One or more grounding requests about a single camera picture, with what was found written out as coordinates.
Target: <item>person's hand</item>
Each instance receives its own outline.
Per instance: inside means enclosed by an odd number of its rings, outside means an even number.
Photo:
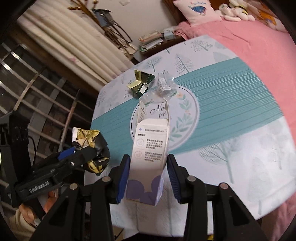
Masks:
[[[51,191],[48,193],[48,200],[44,205],[44,211],[45,213],[48,213],[48,211],[51,209],[51,207],[54,205],[54,203],[56,202],[56,198],[54,196],[54,191]],[[29,208],[28,206],[21,204],[19,206],[19,210],[22,214],[22,216],[24,217],[24,219],[26,220],[27,223],[35,226],[34,220],[35,218],[37,218],[37,216],[34,214],[34,212],[32,211],[31,208]]]

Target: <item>teal stripe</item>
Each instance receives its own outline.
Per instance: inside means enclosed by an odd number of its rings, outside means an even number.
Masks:
[[[190,89],[200,105],[200,119],[177,154],[217,143],[255,130],[283,114],[262,81],[239,58],[226,60],[182,75],[175,80]],[[92,122],[108,142],[111,161],[131,154],[129,123],[137,99],[129,100]]]

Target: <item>person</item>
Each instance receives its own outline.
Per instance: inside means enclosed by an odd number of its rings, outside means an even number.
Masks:
[[[44,205],[45,213],[48,213],[56,200],[54,191],[49,192],[48,200]],[[36,217],[30,207],[21,204],[16,210],[15,215],[7,218],[7,224],[19,241],[29,241],[36,228],[34,223]]]

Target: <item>nightstand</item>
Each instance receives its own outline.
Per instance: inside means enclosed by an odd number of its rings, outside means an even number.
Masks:
[[[156,47],[154,47],[152,49],[149,49],[146,52],[140,52],[140,53],[145,58],[148,58],[148,57],[150,57],[150,56],[152,56],[152,55],[154,55],[154,54],[156,54],[156,53],[158,53],[158,52],[160,52],[162,50],[165,50],[165,49],[167,49],[169,47],[172,47],[172,46],[174,46],[174,45],[176,45],[178,43],[181,43],[183,41],[185,41],[185,39],[183,37],[176,36],[175,39],[168,40],[168,41],[163,40],[163,43],[161,43],[160,45],[157,45]]]

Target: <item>wall switch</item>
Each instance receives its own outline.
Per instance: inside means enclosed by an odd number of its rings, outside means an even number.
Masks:
[[[131,0],[120,0],[120,1],[119,1],[119,3],[120,3],[122,6],[126,6],[126,5],[128,5],[130,2],[131,2]]]

